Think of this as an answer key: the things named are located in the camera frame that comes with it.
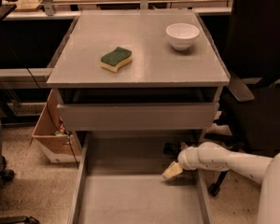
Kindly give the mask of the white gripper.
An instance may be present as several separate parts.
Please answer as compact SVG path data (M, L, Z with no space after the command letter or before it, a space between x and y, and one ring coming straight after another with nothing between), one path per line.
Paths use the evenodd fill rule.
M198 148L189 147L185 142L180 143L181 152L178 154L178 162L173 161L162 173L165 179L171 179L180 175L184 170L196 170L199 167Z

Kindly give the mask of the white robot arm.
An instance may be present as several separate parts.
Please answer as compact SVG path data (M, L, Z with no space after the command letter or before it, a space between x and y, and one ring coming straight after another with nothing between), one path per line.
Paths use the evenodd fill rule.
M270 158L204 142L198 147L185 146L177 155L177 161L173 161L162 176L171 179L183 171L197 169L232 170L260 183L257 224L280 224L280 153Z

